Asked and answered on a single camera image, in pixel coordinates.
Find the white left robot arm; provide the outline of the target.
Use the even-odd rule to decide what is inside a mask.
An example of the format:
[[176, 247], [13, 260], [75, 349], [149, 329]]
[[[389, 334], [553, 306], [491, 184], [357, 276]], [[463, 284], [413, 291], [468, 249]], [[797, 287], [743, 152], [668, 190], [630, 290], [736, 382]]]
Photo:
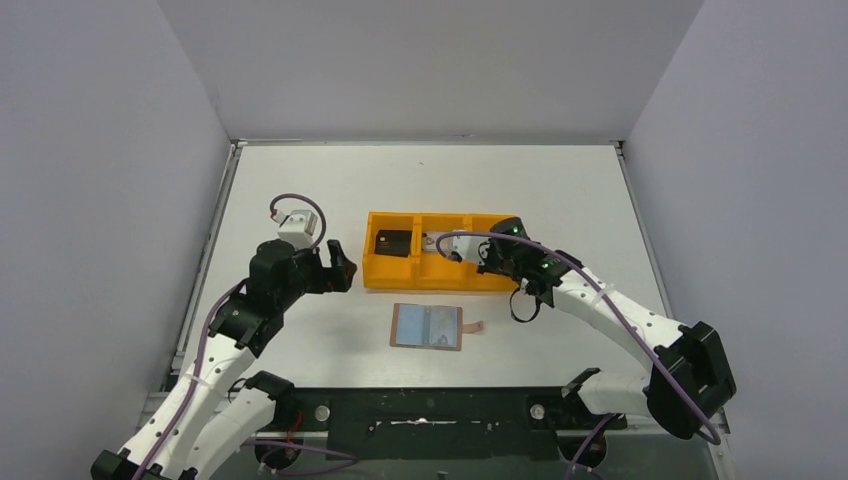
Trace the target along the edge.
[[258, 246], [249, 275], [224, 293], [202, 326], [196, 358], [147, 425], [119, 452], [103, 451], [95, 479], [168, 479], [188, 470], [194, 441], [220, 396], [282, 329], [285, 312], [306, 294], [346, 292], [357, 270], [341, 243], [327, 243], [324, 266], [316, 247], [282, 240]]

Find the tan leather card holder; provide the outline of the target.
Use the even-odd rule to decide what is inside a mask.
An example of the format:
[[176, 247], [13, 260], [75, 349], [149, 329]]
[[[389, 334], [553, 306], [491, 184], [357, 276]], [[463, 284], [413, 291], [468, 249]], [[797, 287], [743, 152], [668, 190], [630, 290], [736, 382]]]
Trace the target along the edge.
[[395, 303], [389, 344], [396, 348], [460, 351], [465, 335], [481, 333], [483, 321], [465, 323], [457, 306]]

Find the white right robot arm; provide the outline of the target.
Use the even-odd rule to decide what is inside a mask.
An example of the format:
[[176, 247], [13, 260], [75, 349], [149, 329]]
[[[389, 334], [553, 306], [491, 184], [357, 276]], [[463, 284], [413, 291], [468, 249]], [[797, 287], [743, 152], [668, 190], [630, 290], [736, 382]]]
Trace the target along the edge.
[[636, 373], [586, 367], [574, 376], [561, 389], [568, 422], [585, 427], [599, 416], [637, 415], [679, 439], [720, 444], [712, 418], [737, 387], [713, 327], [687, 325], [639, 304], [576, 257], [531, 240], [518, 217], [454, 239], [451, 255], [480, 275], [509, 279], [533, 297], [535, 309], [584, 322], [639, 363]]

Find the yellow three-compartment plastic bin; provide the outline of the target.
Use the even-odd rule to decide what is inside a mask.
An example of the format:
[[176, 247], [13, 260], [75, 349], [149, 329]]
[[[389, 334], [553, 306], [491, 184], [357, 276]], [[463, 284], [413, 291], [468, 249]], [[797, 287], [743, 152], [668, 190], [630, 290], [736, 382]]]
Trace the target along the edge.
[[[363, 251], [363, 283], [368, 289], [507, 292], [514, 283], [494, 274], [479, 274], [477, 267], [422, 251], [425, 231], [487, 231], [507, 214], [378, 212], [368, 215]], [[410, 255], [406, 258], [374, 254], [378, 230], [411, 230]]]

